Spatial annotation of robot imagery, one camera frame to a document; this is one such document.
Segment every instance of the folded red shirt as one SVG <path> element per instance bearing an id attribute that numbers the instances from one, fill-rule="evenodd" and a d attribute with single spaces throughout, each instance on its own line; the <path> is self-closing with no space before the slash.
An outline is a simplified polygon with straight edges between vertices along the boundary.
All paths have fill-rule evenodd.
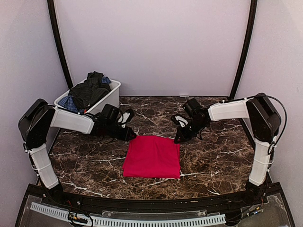
<path id="1" fill-rule="evenodd" d="M 158 136 L 137 136 L 129 142 L 123 176 L 180 178 L 180 144 Z"/>

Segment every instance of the brown marble surface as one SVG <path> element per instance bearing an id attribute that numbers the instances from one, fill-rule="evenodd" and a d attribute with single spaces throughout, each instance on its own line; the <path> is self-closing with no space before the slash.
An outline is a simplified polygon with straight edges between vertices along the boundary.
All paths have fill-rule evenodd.
<path id="1" fill-rule="evenodd" d="M 188 97 L 121 97 L 120 108 L 134 109 L 128 126 L 138 135 L 174 138 L 174 114 L 186 115 Z M 222 98 L 196 97 L 202 105 Z M 245 190 L 253 149 L 238 120 L 212 122 L 203 141 L 180 147 L 180 179 L 123 177 L 128 143 L 62 130 L 50 154 L 66 192 L 119 199 L 183 199 Z"/>

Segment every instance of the white vent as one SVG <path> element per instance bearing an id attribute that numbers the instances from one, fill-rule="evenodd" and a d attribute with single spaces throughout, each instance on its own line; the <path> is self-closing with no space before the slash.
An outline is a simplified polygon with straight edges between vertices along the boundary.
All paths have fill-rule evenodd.
<path id="1" fill-rule="evenodd" d="M 45 214 L 55 219 L 68 221 L 68 210 L 61 208 L 49 207 L 44 204 L 32 202 L 30 208 L 41 214 Z M 88 219 L 84 215 L 78 215 L 80 218 Z M 165 221 L 139 221 L 139 220 L 121 220 L 111 218 L 101 218 L 91 215 L 95 227 L 206 227 L 226 223 L 225 215 L 215 215 L 203 218 L 191 218 L 182 220 L 165 220 Z"/>

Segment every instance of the white plastic bin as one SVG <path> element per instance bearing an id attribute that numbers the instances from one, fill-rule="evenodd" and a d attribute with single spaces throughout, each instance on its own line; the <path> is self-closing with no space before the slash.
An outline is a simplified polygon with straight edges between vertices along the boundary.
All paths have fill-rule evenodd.
<path id="1" fill-rule="evenodd" d="M 109 84 L 110 88 L 111 88 L 111 92 L 109 92 L 105 97 L 103 97 L 101 100 L 99 100 L 96 104 L 94 104 L 88 111 L 87 113 L 92 113 L 92 114 L 97 114 L 99 112 L 101 112 L 105 106 L 105 104 L 111 104 L 115 107 L 119 106 L 119 88 L 121 86 L 121 83 L 119 81 L 116 80 L 112 80 L 111 79 L 111 83 Z M 55 106 L 61 107 L 58 102 L 68 96 L 68 93 L 70 91 L 68 90 L 67 92 L 65 92 L 63 95 L 61 95 L 59 98 L 57 98 L 54 102 Z"/>

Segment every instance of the black pole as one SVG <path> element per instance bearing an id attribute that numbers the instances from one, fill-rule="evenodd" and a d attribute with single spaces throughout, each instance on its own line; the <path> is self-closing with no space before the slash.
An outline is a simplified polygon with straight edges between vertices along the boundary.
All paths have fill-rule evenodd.
<path id="1" fill-rule="evenodd" d="M 65 77 L 67 86 L 69 89 L 71 89 L 73 87 L 73 84 L 72 84 L 70 72 L 67 67 L 64 50 L 63 50 L 62 43 L 61 43 L 54 2 L 53 2 L 53 0 L 47 0 L 47 4 L 48 4 L 49 17 L 50 17 L 51 23 L 52 23 L 53 37 L 55 38 L 57 52 L 58 52 L 59 59 L 61 62 L 62 70 L 64 73 L 64 77 Z"/>
<path id="2" fill-rule="evenodd" d="M 246 34 L 245 34 L 244 44 L 243 44 L 243 48 L 242 48 L 242 53 L 241 53 L 237 73 L 236 73 L 235 80 L 234 80 L 233 85 L 232 85 L 231 93 L 229 95 L 230 99 L 235 98 L 237 90 L 238 90 L 238 86 L 239 86 L 239 83 L 240 83 L 240 80 L 241 80 L 241 76 L 242 76 L 242 73 L 243 73 L 243 69 L 244 69 L 248 49 L 249 49 L 249 46 L 250 46 L 250 39 L 251 39 L 252 29 L 254 27 L 254 22 L 255 22 L 255 15 L 256 15 L 256 11 L 257 11 L 257 1 L 258 0 L 251 0 L 251 2 L 250 2 L 250 15 L 248 17 Z"/>

